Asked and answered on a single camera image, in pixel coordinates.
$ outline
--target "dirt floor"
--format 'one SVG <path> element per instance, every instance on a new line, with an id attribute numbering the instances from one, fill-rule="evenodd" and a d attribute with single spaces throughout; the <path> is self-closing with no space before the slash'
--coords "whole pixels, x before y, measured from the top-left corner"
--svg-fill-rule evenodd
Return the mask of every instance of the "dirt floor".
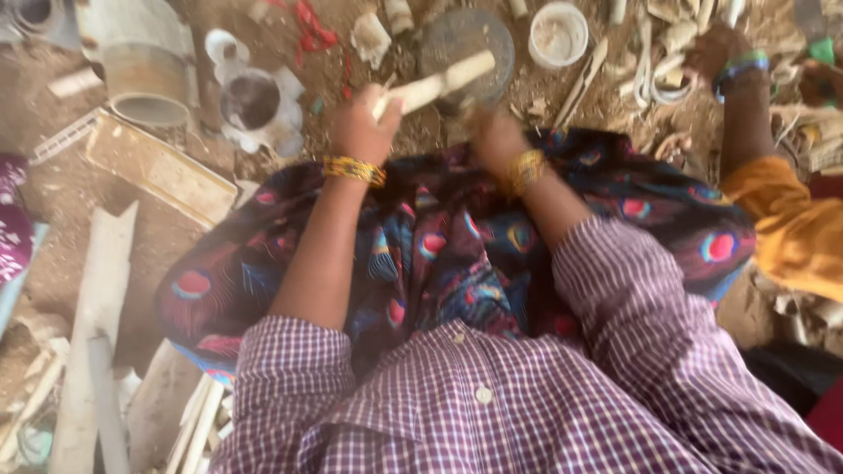
<path id="1" fill-rule="evenodd" d="M 393 72 L 399 74 L 397 84 L 415 78 L 410 39 L 399 41 L 401 53 L 397 46 L 393 46 L 377 72 L 357 58 L 349 36 L 355 19 L 366 8 L 363 0 L 311 0 L 322 25 L 334 30 L 340 36 L 341 43 L 328 51 L 305 53 L 301 68 L 294 64 L 299 30 L 292 12 L 273 7 L 264 24 L 258 26 L 246 16 L 252 2 L 176 1 L 177 10 L 190 23 L 194 42 L 199 46 L 197 65 L 203 107 L 197 116 L 211 129 L 221 125 L 217 112 L 219 85 L 213 79 L 210 60 L 201 45 L 204 44 L 205 34 L 212 28 L 228 30 L 247 44 L 254 66 L 274 71 L 288 65 L 307 88 L 299 101 L 304 109 L 303 159 L 329 149 L 327 130 L 330 115 L 344 100 L 341 79 L 346 67 L 344 51 L 352 59 L 350 82 L 353 88 L 370 82 L 383 83 Z M 635 44 L 635 12 L 639 1 L 630 0 L 625 24 L 611 30 L 604 20 L 604 8 L 608 2 L 572 2 L 588 19 L 593 38 L 608 35 L 607 63 L 620 62 L 625 49 Z M 409 3 L 416 21 L 421 23 L 428 5 L 437 2 L 410 0 Z M 509 108 L 513 105 L 518 110 L 526 110 L 534 100 L 544 99 L 548 104 L 547 117 L 530 120 L 525 125 L 549 126 L 579 74 L 584 59 L 560 72 L 543 70 L 533 64 L 528 54 L 529 21 L 513 21 L 507 2 L 462 0 L 462 3 L 464 6 L 492 11 L 504 20 L 513 35 L 516 54 L 514 75 L 502 106 Z M 527 0 L 532 13 L 544 3 L 544 0 Z M 750 1 L 748 4 L 747 31 L 756 44 L 777 47 L 782 40 L 790 40 L 794 35 L 795 41 L 803 43 L 790 20 L 790 0 L 763 3 Z M 386 24 L 382 9 L 379 15 Z M 656 21 L 655 28 L 654 37 L 658 37 L 663 24 Z M 106 102 L 103 88 L 92 89 L 64 100 L 46 91 L 47 83 L 53 78 L 70 73 L 83 64 L 85 61 L 81 54 L 47 45 L 5 47 L 0 50 L 0 103 L 4 107 L 4 113 L 0 114 L 0 149 L 31 156 L 39 142 Z M 325 112 L 319 115 L 309 111 L 317 97 L 325 102 Z M 601 74 L 586 94 L 573 125 L 630 133 L 637 147 L 658 144 L 674 131 L 687 131 L 693 137 L 695 154 L 707 159 L 717 154 L 721 119 L 722 108 L 706 91 L 695 92 L 681 105 L 639 112 L 630 103 L 621 101 L 615 85 L 605 74 Z M 268 154 L 246 155 L 236 152 L 225 142 L 200 138 L 183 130 L 164 135 L 177 148 L 231 180 L 235 177 L 259 180 L 291 160 L 274 159 Z M 406 118 L 395 141 L 395 155 L 416 154 L 439 148 L 461 135 L 462 132 L 453 123 L 445 121 L 435 109 L 428 107 Z M 201 229 L 158 199 L 89 164 L 83 156 L 83 147 L 84 141 L 30 170 L 30 180 L 22 189 L 26 206 L 33 218 L 51 225 L 47 241 L 31 267 L 24 295 L 31 299 L 35 308 L 71 320 L 93 209 L 102 206 L 109 212 L 120 213 L 134 200 L 140 200 L 132 252 L 132 277 L 121 318 L 116 362 L 133 365 L 142 374 L 161 338 L 153 317 L 153 291 L 169 266 L 199 238 Z M 740 293 L 744 290 L 741 288 L 736 291 Z M 724 325 L 733 330 L 742 343 L 763 342 L 769 338 L 766 329 L 763 329 L 768 325 L 763 321 L 755 324 L 757 318 L 754 316 L 748 319 L 744 317 L 746 313 L 743 311 L 748 308 L 745 300 L 738 299 L 735 307 L 741 312 L 727 315 Z M 25 367 L 25 363 L 15 365 L 4 361 L 11 358 L 17 361 L 32 359 L 37 351 L 33 352 L 28 346 L 31 346 L 31 341 L 27 340 L 25 331 L 20 330 L 7 332 L 0 344 L 0 406 L 6 395 L 3 391 L 9 387 L 3 382 L 12 380 L 12 373 L 22 370 L 20 366 Z"/>

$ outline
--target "white plastic container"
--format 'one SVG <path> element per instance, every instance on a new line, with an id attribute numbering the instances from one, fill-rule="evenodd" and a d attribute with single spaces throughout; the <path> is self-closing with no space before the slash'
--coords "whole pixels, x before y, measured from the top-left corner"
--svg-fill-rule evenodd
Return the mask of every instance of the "white plastic container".
<path id="1" fill-rule="evenodd" d="M 533 18 L 529 54 L 539 66 L 558 71 L 583 57 L 588 45 L 588 23 L 568 2 L 545 5 Z"/>

